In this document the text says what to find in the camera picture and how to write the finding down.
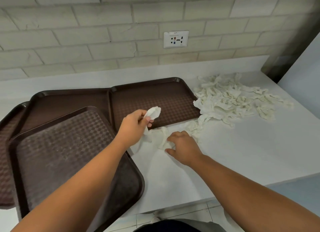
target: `outlet faceplate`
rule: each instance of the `outlet faceplate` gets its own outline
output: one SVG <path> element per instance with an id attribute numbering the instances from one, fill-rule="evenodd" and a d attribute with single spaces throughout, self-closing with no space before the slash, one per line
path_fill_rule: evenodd
<path id="1" fill-rule="evenodd" d="M 188 44 L 189 31 L 164 32 L 163 48 L 186 47 Z"/>

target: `person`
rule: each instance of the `person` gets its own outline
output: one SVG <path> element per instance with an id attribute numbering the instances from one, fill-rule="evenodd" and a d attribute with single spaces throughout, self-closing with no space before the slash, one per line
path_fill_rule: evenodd
<path id="1" fill-rule="evenodd" d="M 108 194 L 118 163 L 137 143 L 150 118 L 137 110 L 122 121 L 114 140 L 78 173 L 60 186 L 19 222 L 12 232 L 86 231 Z M 320 231 L 320 218 L 290 199 L 219 164 L 202 154 L 187 132 L 174 132 L 175 144 L 166 152 L 192 168 L 208 185 L 226 212 L 248 232 Z M 225 231 L 209 222 L 163 220 L 137 231 Z"/>

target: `plastic tray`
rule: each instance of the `plastic tray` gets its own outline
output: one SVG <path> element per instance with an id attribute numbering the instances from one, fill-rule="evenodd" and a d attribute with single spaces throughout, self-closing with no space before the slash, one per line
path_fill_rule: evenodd
<path id="1" fill-rule="evenodd" d="M 95 106 L 108 117 L 109 88 L 47 90 L 32 96 L 13 135 L 28 131 L 86 106 Z"/>
<path id="2" fill-rule="evenodd" d="M 19 218 L 77 173 L 114 136 L 103 113 L 85 107 L 12 139 L 8 149 Z M 144 179 L 125 153 L 110 194 L 88 231 L 104 231 L 139 200 L 143 191 Z"/>
<path id="3" fill-rule="evenodd" d="M 193 105 L 197 97 L 178 77 L 125 84 L 109 90 L 109 119 L 118 131 L 124 117 L 137 109 L 161 107 L 160 117 L 152 128 L 198 118 L 200 110 Z"/>
<path id="4" fill-rule="evenodd" d="M 0 209 L 14 207 L 10 169 L 7 160 L 6 144 L 11 138 L 28 102 L 17 105 L 0 122 Z"/>

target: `left hand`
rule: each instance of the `left hand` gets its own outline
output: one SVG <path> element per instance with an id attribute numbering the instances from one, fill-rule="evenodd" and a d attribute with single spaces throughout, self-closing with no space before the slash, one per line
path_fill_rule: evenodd
<path id="1" fill-rule="evenodd" d="M 123 118 L 115 140 L 124 144 L 126 149 L 140 140 L 146 127 L 151 127 L 153 120 L 150 117 L 143 118 L 146 112 L 139 109 Z"/>

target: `tiled floor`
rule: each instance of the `tiled floor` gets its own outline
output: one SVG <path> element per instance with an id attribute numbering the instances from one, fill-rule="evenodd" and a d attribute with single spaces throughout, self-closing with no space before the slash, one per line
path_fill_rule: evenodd
<path id="1" fill-rule="evenodd" d="M 105 232 L 132 232 L 140 226 L 150 223 L 154 217 L 186 218 L 203 222 L 214 222 L 220 224 L 227 232 L 243 232 L 236 222 L 224 212 L 222 206 L 216 200 L 173 210 L 120 218 L 106 229 Z"/>

